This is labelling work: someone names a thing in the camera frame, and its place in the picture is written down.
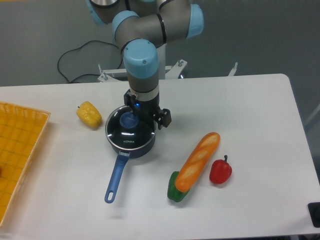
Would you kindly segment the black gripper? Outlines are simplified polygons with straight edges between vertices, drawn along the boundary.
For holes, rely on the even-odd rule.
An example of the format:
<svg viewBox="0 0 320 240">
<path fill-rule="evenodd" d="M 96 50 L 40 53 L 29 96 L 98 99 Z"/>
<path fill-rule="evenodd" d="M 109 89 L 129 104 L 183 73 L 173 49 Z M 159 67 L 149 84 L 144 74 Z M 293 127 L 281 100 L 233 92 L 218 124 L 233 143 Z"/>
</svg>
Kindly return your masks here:
<svg viewBox="0 0 320 240">
<path fill-rule="evenodd" d="M 153 119 L 157 123 L 158 130 L 163 127 L 167 128 L 172 122 L 171 112 L 167 108 L 159 107 L 160 97 L 157 95 L 152 100 L 141 101 L 137 100 L 135 95 L 132 95 L 128 89 L 124 94 L 124 104 L 130 107 L 130 111 L 139 118 Z"/>
</svg>

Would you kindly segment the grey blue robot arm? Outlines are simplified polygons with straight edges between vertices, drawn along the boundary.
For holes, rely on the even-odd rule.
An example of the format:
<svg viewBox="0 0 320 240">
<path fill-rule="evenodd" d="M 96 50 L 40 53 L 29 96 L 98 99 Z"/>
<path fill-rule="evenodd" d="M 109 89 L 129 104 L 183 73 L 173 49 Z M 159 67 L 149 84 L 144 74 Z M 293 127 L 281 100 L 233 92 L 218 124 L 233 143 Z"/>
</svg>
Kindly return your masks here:
<svg viewBox="0 0 320 240">
<path fill-rule="evenodd" d="M 157 49 L 200 35 L 204 15 L 188 0 L 88 0 L 97 24 L 111 24 L 113 37 L 127 72 L 129 90 L 124 104 L 139 117 L 151 118 L 158 128 L 168 127 L 170 111 L 159 106 Z"/>
</svg>

